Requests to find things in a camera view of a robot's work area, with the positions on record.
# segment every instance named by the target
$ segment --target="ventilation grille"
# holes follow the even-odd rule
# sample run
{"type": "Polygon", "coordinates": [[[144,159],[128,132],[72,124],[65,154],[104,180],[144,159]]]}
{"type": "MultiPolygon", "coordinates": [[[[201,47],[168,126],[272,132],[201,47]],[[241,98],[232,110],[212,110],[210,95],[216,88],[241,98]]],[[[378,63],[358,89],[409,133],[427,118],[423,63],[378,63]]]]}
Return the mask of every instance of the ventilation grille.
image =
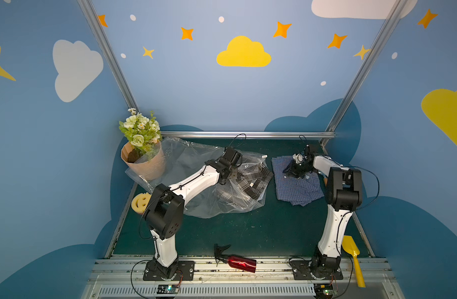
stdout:
{"type": "MultiPolygon", "coordinates": [[[[136,287],[137,292],[139,292],[142,295],[153,295],[155,292],[154,287],[136,287]]],[[[137,295],[137,293],[134,291],[131,285],[125,286],[125,285],[118,285],[116,286],[103,286],[100,289],[99,293],[99,298],[113,298],[113,297],[124,297],[124,295],[127,295],[127,297],[140,297],[137,295]]]]}
{"type": "MultiPolygon", "coordinates": [[[[155,287],[136,287],[141,295],[155,296],[155,287]]],[[[249,296],[314,296],[313,284],[211,284],[184,285],[180,297],[249,297],[249,296]]],[[[98,298],[140,298],[131,285],[104,285],[98,298]]]]}

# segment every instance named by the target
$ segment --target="yellow shovel handle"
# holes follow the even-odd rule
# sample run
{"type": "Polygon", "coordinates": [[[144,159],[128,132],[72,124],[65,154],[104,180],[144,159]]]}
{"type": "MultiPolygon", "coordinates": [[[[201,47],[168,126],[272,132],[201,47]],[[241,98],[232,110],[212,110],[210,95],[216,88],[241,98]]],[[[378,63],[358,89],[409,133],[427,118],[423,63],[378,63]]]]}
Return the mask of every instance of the yellow shovel handle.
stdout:
{"type": "Polygon", "coordinates": [[[355,262],[356,282],[358,284],[358,287],[366,288],[365,279],[363,278],[363,273],[362,273],[362,269],[360,268],[360,263],[358,262],[358,258],[353,257],[353,260],[355,262]]]}

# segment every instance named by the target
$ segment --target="yellow cloud decal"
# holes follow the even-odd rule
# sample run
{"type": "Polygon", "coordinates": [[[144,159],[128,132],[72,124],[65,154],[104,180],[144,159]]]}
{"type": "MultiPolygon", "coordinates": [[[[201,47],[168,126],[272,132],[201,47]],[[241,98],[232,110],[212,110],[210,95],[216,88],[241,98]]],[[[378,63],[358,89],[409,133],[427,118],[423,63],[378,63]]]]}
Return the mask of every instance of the yellow cloud decal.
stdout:
{"type": "Polygon", "coordinates": [[[263,50],[263,45],[246,36],[237,36],[228,43],[226,51],[217,56],[217,63],[224,67],[264,67],[272,57],[263,50]]]}
{"type": "Polygon", "coordinates": [[[457,145],[457,91],[436,89],[421,102],[423,112],[457,145]]]}

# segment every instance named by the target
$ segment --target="kraft paper wrapping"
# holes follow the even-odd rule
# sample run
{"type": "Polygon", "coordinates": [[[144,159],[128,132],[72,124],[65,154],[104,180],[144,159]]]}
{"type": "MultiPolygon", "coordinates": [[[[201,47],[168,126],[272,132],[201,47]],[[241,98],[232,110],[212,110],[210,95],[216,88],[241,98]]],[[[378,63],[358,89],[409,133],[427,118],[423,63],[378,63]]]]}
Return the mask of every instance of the kraft paper wrapping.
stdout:
{"type": "Polygon", "coordinates": [[[159,153],[152,159],[143,163],[128,163],[127,157],[129,156],[129,153],[132,152],[134,147],[130,144],[130,142],[127,142],[120,152],[120,158],[122,158],[127,166],[129,166],[130,169],[132,169],[137,175],[142,176],[147,181],[150,181],[160,177],[165,171],[164,151],[160,146],[160,142],[156,146],[160,148],[159,153]]]}

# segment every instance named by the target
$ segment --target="yellow sponge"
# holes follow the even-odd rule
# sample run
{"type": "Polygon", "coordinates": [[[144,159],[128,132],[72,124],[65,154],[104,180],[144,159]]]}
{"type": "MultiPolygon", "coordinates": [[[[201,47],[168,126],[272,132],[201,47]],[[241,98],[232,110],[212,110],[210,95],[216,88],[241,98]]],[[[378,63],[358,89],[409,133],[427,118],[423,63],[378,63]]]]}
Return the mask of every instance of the yellow sponge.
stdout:
{"type": "Polygon", "coordinates": [[[147,207],[151,196],[152,195],[148,193],[141,193],[135,196],[132,200],[132,209],[137,214],[142,215],[145,212],[145,208],[147,207]]]}

